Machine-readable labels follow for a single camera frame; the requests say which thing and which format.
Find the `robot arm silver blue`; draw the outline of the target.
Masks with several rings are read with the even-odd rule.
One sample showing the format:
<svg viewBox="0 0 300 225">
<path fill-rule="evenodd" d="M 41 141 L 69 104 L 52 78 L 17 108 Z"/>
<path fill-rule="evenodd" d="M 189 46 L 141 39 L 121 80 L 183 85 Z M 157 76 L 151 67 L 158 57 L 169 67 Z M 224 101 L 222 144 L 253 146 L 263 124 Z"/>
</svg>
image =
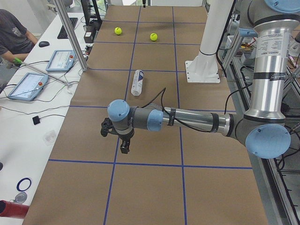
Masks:
<svg viewBox="0 0 300 225">
<path fill-rule="evenodd" d="M 210 57 L 217 52 L 219 41 L 234 2 L 234 0 L 210 1 L 210 9 L 199 49 L 199 56 Z"/>
<path fill-rule="evenodd" d="M 291 137 L 284 127 L 281 101 L 286 79 L 291 32 L 300 23 L 297 0 L 244 0 L 241 28 L 258 35 L 249 109 L 242 115 L 201 114 L 190 110 L 155 105 L 129 106 L 117 99 L 108 108 L 101 135 L 117 135 L 121 152 L 129 152 L 135 129 L 159 131 L 163 123 L 198 132 L 221 133 L 243 144 L 248 152 L 264 159 L 277 158 L 290 147 Z"/>
</svg>

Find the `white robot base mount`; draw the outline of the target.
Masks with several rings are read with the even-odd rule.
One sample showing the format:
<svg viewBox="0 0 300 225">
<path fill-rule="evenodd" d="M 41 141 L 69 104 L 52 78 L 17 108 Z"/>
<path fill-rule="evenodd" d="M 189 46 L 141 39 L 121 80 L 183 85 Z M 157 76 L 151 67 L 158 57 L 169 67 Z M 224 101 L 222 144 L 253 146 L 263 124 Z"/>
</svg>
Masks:
<svg viewBox="0 0 300 225">
<path fill-rule="evenodd" d="M 220 83 L 215 55 L 201 52 L 193 59 L 185 61 L 188 83 Z"/>
</svg>

